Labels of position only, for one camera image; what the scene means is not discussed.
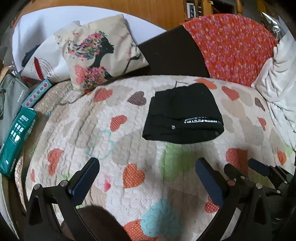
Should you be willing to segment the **silver foil bag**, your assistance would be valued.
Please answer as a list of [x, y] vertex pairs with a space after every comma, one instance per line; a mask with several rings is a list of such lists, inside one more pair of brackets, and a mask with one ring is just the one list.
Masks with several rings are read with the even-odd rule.
[[261, 14], [267, 30], [273, 34], [277, 41], [281, 40], [285, 33], [282, 31], [279, 21], [264, 12]]

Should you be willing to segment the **wooden stair railing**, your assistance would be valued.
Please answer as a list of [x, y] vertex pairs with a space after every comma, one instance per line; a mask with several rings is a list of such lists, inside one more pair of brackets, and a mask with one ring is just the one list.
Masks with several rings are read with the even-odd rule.
[[234, 14], [241, 16], [243, 14], [244, 3], [241, 0], [232, 1], [183, 1], [184, 18], [189, 21], [193, 18], [213, 15], [213, 14]]

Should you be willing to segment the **floral lady print pillow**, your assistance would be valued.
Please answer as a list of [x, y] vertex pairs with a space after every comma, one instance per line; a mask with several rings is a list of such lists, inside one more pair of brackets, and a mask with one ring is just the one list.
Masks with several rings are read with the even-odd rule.
[[149, 64], [122, 14], [56, 33], [55, 39], [67, 63], [73, 88], [81, 93]]

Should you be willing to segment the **teal product box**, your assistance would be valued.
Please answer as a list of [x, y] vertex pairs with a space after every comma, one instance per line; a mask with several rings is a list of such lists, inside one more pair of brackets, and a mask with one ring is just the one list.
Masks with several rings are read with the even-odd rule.
[[38, 116], [35, 110], [21, 108], [13, 121], [4, 144], [1, 147], [1, 174], [4, 176], [11, 177], [16, 161], [37, 119]]

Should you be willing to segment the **pastel dotted teal box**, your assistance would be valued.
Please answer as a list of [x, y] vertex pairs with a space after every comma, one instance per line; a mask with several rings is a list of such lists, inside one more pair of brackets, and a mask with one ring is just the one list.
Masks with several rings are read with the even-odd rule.
[[51, 82], [46, 78], [44, 79], [26, 98], [22, 103], [24, 108], [32, 108], [37, 101], [52, 87]]

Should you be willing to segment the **red floral cushion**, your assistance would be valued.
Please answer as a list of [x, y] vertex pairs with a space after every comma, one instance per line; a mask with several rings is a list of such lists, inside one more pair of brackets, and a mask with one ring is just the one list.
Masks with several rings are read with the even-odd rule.
[[234, 14], [214, 14], [183, 23], [199, 47], [210, 78], [250, 87], [278, 41], [260, 23]]

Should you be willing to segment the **white fluffy blanket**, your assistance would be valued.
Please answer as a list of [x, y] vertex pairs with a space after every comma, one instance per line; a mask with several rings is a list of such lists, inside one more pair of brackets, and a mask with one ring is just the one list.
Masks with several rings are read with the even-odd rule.
[[266, 100], [284, 142], [295, 150], [295, 39], [291, 32], [273, 48], [251, 87]]

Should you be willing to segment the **dark brown sofa backrest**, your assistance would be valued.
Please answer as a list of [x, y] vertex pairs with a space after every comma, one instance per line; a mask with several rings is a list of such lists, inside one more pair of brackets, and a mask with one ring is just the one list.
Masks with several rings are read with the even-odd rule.
[[182, 25], [153, 37], [138, 47], [149, 65], [112, 77], [110, 81], [144, 75], [210, 77], [201, 50]]

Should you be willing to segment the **grey fabric bag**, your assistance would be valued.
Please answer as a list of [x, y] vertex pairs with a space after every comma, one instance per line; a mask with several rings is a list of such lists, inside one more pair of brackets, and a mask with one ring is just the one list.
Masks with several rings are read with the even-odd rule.
[[27, 85], [12, 74], [7, 74], [1, 82], [1, 145], [11, 124], [18, 115], [23, 102], [29, 95]]

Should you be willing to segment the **heart patterned quilt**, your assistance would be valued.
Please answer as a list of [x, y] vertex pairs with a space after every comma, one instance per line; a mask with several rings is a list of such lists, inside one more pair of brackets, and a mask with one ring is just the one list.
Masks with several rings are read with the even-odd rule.
[[[142, 137], [157, 91], [205, 84], [222, 114], [225, 130], [212, 141], [177, 145]], [[265, 99], [253, 88], [191, 76], [141, 76], [118, 80], [82, 95], [70, 81], [51, 87], [35, 105], [38, 114], [15, 169], [23, 205], [33, 186], [70, 179], [91, 157], [100, 172], [82, 206], [101, 206], [132, 240], [195, 240], [218, 207], [195, 173], [205, 158], [219, 171], [233, 164], [248, 169], [257, 159], [293, 172], [295, 153], [278, 134]]]

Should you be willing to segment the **white paper shopping bag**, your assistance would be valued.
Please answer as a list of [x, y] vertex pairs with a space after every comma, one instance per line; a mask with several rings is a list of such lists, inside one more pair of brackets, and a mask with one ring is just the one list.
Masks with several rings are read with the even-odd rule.
[[56, 37], [70, 32], [80, 26], [79, 21], [73, 21], [50, 35], [32, 54], [22, 70], [21, 76], [34, 80], [48, 79], [58, 83], [70, 78], [67, 63], [62, 55]]

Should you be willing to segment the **black pants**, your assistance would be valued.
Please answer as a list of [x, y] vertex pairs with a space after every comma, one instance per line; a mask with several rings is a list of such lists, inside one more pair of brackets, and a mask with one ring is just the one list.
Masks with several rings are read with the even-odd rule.
[[149, 141], [195, 144], [224, 132], [222, 114], [203, 83], [158, 91], [152, 97], [142, 137]]

